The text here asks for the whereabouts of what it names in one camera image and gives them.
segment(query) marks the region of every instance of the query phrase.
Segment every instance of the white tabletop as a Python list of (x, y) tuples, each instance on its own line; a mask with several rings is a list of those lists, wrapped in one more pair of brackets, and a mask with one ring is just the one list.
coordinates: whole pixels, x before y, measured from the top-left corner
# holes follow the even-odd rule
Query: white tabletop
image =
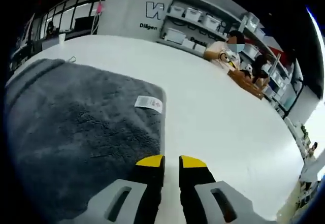
[(165, 183), (156, 223), (185, 223), (178, 188), (178, 156), (207, 163), (253, 201), (257, 214), (274, 220), (293, 190), (303, 166), (287, 126), (263, 99), (240, 88), (224, 69), (168, 46), (114, 36), (83, 36), (35, 55), (141, 79), (167, 96)]

